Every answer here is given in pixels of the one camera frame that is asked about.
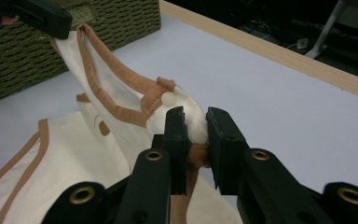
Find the cable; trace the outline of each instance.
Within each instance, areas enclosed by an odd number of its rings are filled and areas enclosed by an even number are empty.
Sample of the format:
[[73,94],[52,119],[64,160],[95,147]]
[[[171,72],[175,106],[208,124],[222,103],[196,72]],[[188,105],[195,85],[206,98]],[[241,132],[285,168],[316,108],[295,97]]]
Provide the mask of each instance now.
[[287,49],[290,49],[292,46],[295,46],[295,45],[298,45],[298,44],[292,44],[289,47],[287,47]]

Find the white table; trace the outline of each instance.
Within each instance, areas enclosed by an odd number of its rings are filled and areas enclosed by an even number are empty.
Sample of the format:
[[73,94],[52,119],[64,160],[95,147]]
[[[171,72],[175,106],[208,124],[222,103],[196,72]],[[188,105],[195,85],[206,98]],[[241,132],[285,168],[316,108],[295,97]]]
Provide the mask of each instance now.
[[[170,6],[162,11],[173,15]],[[208,106],[225,109],[251,147],[273,152],[301,184],[320,192],[333,181],[358,186],[358,92],[344,91],[240,45],[162,14],[160,31],[115,54],[143,76],[175,80],[205,112]],[[260,54],[268,57],[271,52]],[[282,54],[293,56],[285,49]],[[0,168],[36,132],[40,119],[78,110],[76,94],[81,92],[68,72],[0,100]],[[210,171],[202,174],[212,180]]]

